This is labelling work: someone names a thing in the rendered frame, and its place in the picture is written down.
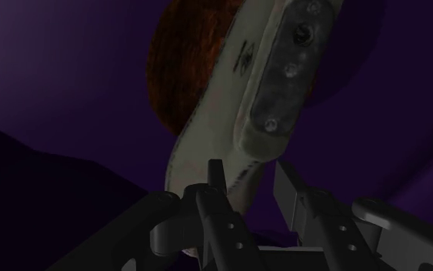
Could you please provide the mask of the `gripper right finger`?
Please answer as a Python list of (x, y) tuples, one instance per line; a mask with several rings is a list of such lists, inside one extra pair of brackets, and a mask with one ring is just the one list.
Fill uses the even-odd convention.
[(397, 207), (371, 198), (346, 205), (285, 161), (275, 165), (273, 195), (298, 251), (325, 257), (300, 258), (310, 271), (433, 271), (433, 225)]

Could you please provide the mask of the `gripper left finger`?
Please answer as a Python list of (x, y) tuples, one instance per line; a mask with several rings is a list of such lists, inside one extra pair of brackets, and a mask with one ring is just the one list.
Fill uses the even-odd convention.
[(195, 247), (200, 271), (267, 271), (241, 215), (225, 195), (219, 159), (205, 183), (151, 192), (46, 271), (168, 271)]

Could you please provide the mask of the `reddish-brown round thing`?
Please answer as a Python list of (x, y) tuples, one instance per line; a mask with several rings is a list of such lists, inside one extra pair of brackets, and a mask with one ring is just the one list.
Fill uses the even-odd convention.
[(171, 0), (152, 36), (148, 98), (162, 125), (183, 131), (205, 90), (221, 45), (241, 6), (264, 0)]

